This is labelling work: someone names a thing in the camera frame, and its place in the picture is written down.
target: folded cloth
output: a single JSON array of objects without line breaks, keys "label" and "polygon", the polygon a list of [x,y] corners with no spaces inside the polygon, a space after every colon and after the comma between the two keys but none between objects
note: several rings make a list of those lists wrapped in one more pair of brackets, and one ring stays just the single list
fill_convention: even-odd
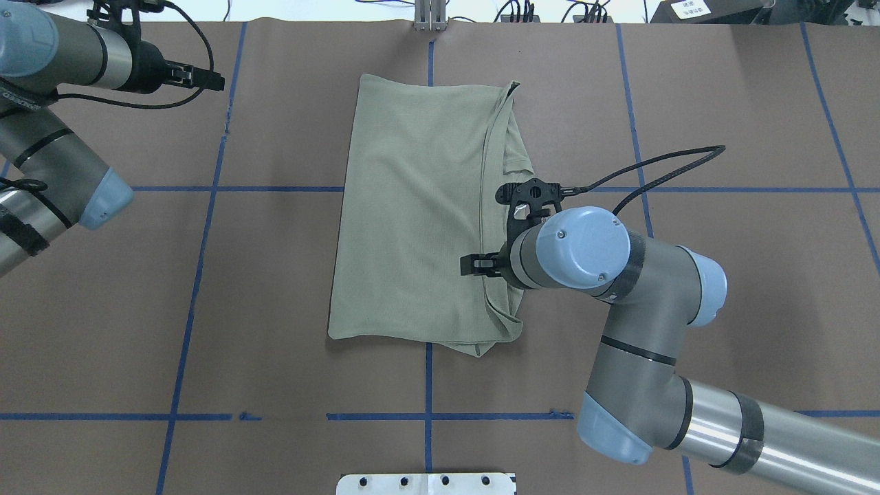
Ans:
[{"label": "folded cloth", "polygon": [[331,338],[393,336],[479,357],[522,333],[522,291],[500,277],[462,277],[458,261],[502,246],[507,208],[495,191],[532,177],[513,117],[517,86],[361,77]]}]

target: white label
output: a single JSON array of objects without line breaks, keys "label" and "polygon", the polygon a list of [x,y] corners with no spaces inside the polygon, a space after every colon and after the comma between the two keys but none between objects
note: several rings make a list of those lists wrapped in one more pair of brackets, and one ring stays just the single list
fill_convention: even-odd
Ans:
[{"label": "white label", "polygon": [[703,0],[685,0],[684,2],[671,4],[670,7],[675,11],[675,15],[678,18],[698,18],[699,16],[712,13]]}]

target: white bracket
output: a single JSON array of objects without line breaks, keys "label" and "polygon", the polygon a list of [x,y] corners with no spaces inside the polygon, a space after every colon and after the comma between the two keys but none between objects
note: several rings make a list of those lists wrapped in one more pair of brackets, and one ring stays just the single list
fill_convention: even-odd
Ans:
[{"label": "white bracket", "polygon": [[416,31],[446,31],[446,0],[414,0]]},{"label": "white bracket", "polygon": [[346,475],[336,495],[517,495],[516,480],[506,473]]}]

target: gray robot arm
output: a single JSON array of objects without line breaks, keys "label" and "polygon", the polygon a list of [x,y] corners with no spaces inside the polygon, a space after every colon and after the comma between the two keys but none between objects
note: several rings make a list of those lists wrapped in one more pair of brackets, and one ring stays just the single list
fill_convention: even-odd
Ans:
[{"label": "gray robot arm", "polygon": [[100,227],[134,197],[122,178],[48,109],[59,84],[141,93],[162,84],[224,87],[213,67],[200,70],[166,61],[140,39],[139,22],[118,20],[124,8],[160,11],[164,2],[107,4],[111,12],[101,13],[96,4],[90,11],[94,22],[83,23],[0,0],[0,154],[25,176],[0,183],[0,277],[74,224]]},{"label": "gray robot arm", "polygon": [[492,255],[464,257],[462,273],[611,305],[577,423],[590,447],[632,464],[676,450],[808,493],[880,493],[880,441],[675,374],[686,330],[723,305],[718,263],[594,207],[561,211]]}]

